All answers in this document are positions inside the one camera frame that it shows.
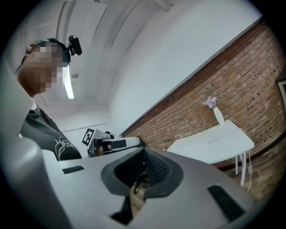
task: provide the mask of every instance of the white vase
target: white vase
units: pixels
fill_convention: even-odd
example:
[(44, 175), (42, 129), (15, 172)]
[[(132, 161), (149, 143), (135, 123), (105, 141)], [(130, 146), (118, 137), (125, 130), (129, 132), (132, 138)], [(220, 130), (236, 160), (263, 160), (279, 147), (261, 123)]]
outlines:
[(217, 106), (214, 108), (214, 114), (215, 114), (215, 117), (218, 120), (219, 124), (221, 126), (224, 126), (223, 114), (220, 112), (220, 110)]

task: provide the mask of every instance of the black t-shirt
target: black t-shirt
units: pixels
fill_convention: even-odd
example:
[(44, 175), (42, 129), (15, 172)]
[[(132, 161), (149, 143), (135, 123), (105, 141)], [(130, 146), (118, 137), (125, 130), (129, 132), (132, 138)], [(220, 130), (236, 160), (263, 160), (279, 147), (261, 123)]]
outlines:
[(24, 137), (34, 140), (41, 149), (54, 152), (58, 161), (81, 158), (77, 148), (38, 106), (35, 110), (30, 110), (20, 133)]

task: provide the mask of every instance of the purple flower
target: purple flower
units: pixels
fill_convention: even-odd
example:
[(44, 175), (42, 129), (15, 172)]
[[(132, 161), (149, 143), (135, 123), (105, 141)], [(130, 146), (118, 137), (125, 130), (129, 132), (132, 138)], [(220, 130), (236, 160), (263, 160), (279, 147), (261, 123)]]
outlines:
[(215, 108), (216, 107), (216, 96), (211, 98), (208, 97), (207, 101), (203, 102), (203, 105), (209, 106), (209, 108)]

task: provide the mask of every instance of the light fixture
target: light fixture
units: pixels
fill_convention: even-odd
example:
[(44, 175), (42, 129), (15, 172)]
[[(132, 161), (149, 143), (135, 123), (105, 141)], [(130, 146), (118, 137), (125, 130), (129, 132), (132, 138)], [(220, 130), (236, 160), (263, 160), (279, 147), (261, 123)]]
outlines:
[(73, 91), (72, 91), (72, 83), (70, 77), (70, 65), (63, 68), (63, 84), (67, 92), (68, 99), (74, 99)]

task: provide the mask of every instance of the wooden floor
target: wooden floor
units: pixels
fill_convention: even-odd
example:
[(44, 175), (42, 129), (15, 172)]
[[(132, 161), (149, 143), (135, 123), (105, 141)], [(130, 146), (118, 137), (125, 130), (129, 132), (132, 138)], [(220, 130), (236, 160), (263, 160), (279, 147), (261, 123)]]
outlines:
[[(244, 188), (248, 189), (249, 178), (247, 164), (247, 174), (245, 177)], [(240, 172), (235, 175), (234, 170), (225, 172), (231, 178), (233, 178), (238, 185), (240, 185)], [(255, 200), (262, 200), (271, 195), (275, 189), (279, 186), (283, 174), (286, 172), (286, 138), (283, 139), (273, 149), (261, 157), (252, 161), (252, 179), (249, 192), (252, 194)], [(144, 205), (143, 195), (145, 190), (149, 187), (147, 183), (141, 183), (139, 185), (139, 191), (137, 194), (133, 193), (134, 186), (130, 190), (131, 196), (131, 209), (133, 217), (135, 217), (140, 209)]]

